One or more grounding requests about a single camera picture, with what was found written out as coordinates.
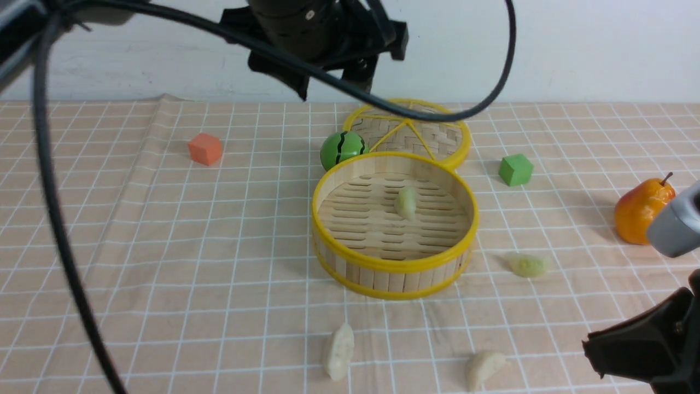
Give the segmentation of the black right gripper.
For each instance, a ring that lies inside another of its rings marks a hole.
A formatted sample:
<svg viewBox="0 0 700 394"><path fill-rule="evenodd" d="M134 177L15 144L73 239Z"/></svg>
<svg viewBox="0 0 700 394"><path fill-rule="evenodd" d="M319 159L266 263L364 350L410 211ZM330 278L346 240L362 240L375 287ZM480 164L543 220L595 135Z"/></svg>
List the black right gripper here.
<svg viewBox="0 0 700 394"><path fill-rule="evenodd" d="M600 377L650 384L655 393L699 392L699 271L638 316L589 333L584 354Z"/></svg>

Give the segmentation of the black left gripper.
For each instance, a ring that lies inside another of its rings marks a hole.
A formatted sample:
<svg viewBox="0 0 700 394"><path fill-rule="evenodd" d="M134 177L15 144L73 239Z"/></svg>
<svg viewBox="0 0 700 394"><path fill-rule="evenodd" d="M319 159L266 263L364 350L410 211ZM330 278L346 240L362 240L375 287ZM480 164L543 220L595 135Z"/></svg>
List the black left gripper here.
<svg viewBox="0 0 700 394"><path fill-rule="evenodd" d="M407 23L388 17L380 1L250 1L226 8L220 27L243 33L369 93L378 58L403 61Z"/></svg>

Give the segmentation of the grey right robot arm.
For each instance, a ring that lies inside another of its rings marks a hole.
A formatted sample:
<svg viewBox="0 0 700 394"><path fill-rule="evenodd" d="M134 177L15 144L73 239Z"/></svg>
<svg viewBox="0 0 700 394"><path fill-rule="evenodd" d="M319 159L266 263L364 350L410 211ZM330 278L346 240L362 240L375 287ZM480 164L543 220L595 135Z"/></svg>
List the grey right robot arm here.
<svg viewBox="0 0 700 394"><path fill-rule="evenodd" d="M699 247L698 183L663 208L647 230L660 254L675 258ZM689 287L642 314L588 334L584 354L600 378L649 384L655 393L699 392L699 271Z"/></svg>

